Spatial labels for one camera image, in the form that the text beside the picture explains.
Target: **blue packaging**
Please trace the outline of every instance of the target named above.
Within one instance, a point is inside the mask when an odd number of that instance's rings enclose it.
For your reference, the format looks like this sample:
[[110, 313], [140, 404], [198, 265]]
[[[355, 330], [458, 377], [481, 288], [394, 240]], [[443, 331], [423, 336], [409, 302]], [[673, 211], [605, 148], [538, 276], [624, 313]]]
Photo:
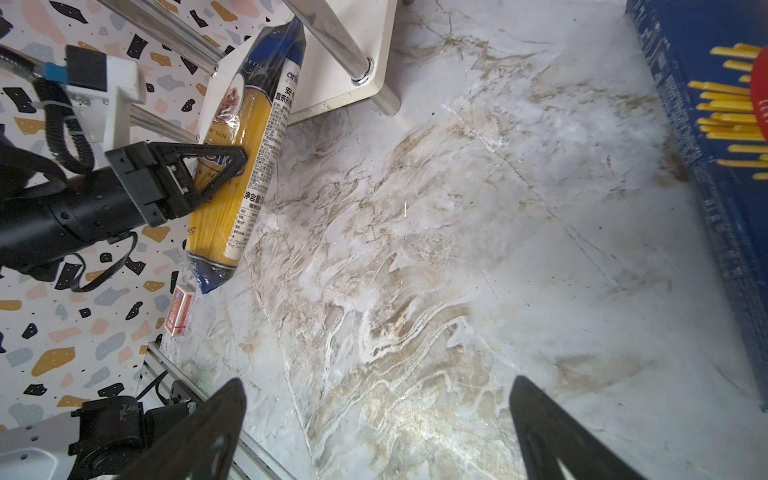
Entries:
[[768, 144], [747, 103], [750, 85], [768, 82], [751, 75], [768, 44], [768, 6], [628, 0], [627, 14], [699, 190], [707, 235], [768, 402]]

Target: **white plastic part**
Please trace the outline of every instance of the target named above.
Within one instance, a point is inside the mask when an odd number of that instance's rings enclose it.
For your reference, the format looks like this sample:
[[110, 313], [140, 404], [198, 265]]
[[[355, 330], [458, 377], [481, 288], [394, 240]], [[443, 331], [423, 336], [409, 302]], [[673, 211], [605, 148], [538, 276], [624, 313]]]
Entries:
[[0, 478], [65, 480], [75, 455], [69, 444], [80, 439], [80, 418], [64, 412], [0, 433]]
[[67, 86], [74, 113], [91, 143], [104, 151], [131, 142], [131, 104], [147, 102], [147, 87], [139, 64], [107, 55], [107, 91]]

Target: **spaghetti package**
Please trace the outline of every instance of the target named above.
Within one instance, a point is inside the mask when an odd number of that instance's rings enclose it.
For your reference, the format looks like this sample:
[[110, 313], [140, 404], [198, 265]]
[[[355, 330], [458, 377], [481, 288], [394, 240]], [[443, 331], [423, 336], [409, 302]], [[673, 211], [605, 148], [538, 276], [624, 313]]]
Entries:
[[[205, 143], [243, 147], [248, 162], [189, 216], [187, 254], [203, 293], [229, 280], [245, 252], [280, 157], [305, 47], [298, 18], [262, 30], [208, 130]], [[198, 158], [195, 187], [203, 188], [225, 160]]]
[[665, 182], [697, 185], [768, 402], [768, 9], [753, 0], [629, 0], [627, 14], [680, 152], [669, 151]]

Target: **yellow pasta illustration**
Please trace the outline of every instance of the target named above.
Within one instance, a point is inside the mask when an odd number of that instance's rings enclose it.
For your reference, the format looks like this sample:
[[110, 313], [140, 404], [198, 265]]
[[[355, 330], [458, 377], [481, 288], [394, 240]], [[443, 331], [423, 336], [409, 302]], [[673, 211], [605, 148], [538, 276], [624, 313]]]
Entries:
[[[733, 47], [717, 46], [710, 50], [712, 55], [739, 58], [726, 60], [724, 68], [751, 72], [755, 60], [763, 49], [756, 45], [737, 43]], [[751, 75], [739, 77], [740, 83], [751, 83]], [[699, 111], [712, 111], [708, 118], [697, 119], [700, 131], [711, 140], [730, 140], [756, 142], [756, 144], [731, 144], [727, 150], [735, 154], [757, 154], [755, 160], [717, 160], [717, 164], [730, 168], [768, 169], [768, 145], [754, 114], [750, 89], [714, 83], [709, 81], [690, 81], [688, 86], [703, 90], [699, 95], [702, 103], [696, 106]], [[753, 180], [768, 180], [768, 171], [756, 172]]]

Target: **black cylindrical motor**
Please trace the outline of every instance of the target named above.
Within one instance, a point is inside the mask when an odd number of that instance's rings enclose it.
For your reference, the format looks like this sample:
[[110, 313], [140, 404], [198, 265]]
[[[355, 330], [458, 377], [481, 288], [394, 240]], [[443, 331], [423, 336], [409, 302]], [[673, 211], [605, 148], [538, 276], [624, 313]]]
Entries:
[[64, 256], [146, 223], [111, 167], [44, 197], [0, 202], [0, 265], [55, 279]]

